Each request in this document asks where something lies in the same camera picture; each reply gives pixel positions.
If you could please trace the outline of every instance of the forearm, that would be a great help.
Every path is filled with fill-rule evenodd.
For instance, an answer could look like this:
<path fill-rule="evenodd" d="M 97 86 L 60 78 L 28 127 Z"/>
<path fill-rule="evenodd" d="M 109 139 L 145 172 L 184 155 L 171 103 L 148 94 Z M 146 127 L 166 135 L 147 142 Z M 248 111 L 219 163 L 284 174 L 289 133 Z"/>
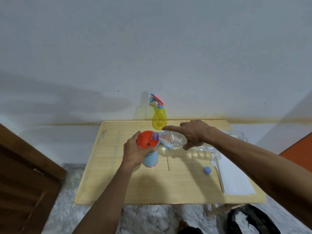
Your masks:
<path fill-rule="evenodd" d="M 74 234 L 115 233 L 132 169 L 123 164 L 98 200 L 78 224 Z"/>
<path fill-rule="evenodd" d="M 312 228 L 312 173 L 275 153 L 215 128 L 206 135 L 206 143 L 213 145 L 263 191 Z"/>

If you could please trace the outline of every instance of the left hand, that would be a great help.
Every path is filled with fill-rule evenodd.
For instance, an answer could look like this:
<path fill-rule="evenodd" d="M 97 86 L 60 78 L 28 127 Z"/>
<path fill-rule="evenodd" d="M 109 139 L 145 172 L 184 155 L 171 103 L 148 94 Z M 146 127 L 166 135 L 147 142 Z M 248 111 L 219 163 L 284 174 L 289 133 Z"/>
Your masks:
<path fill-rule="evenodd" d="M 124 156 L 122 158 L 122 165 L 126 165 L 131 169 L 134 169 L 137 165 L 140 165 L 147 154 L 153 153 L 157 150 L 156 147 L 150 147 L 147 149 L 140 149 L 136 141 L 141 131 L 135 133 L 127 143 L 124 144 Z"/>

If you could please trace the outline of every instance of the blue ball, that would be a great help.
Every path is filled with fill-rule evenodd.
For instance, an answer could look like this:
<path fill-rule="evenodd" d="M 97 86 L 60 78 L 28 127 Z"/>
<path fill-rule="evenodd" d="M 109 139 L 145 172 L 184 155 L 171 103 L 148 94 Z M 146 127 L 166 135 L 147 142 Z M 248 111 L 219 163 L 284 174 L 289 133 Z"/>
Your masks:
<path fill-rule="evenodd" d="M 204 167 L 204 173 L 209 175 L 211 173 L 211 168 L 210 167 Z"/>

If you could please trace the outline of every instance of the yellow spray bottle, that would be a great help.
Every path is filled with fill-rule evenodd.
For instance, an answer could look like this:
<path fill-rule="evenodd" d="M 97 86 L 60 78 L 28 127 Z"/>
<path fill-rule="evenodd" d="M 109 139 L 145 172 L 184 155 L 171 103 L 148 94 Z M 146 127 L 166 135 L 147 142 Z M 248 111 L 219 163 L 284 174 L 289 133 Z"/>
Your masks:
<path fill-rule="evenodd" d="M 164 109 L 164 105 L 166 103 L 156 94 L 151 93 L 153 99 L 150 102 L 158 102 L 157 108 L 155 107 L 155 113 L 153 116 L 153 122 L 152 125 L 155 129 L 161 130 L 164 126 L 167 125 L 167 116 L 166 116 L 166 111 Z"/>

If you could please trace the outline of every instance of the black trash bag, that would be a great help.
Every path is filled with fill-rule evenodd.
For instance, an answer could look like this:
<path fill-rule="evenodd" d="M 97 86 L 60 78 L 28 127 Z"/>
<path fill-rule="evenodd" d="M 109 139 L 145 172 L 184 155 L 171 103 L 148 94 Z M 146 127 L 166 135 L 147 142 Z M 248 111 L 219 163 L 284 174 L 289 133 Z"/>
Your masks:
<path fill-rule="evenodd" d="M 250 204 L 239 208 L 232 209 L 228 213 L 227 233 L 228 234 L 242 234 L 238 224 L 235 221 L 235 216 L 238 212 L 247 215 L 247 221 L 253 225 L 260 234 L 280 234 L 277 226 L 272 220 L 260 209 Z"/>

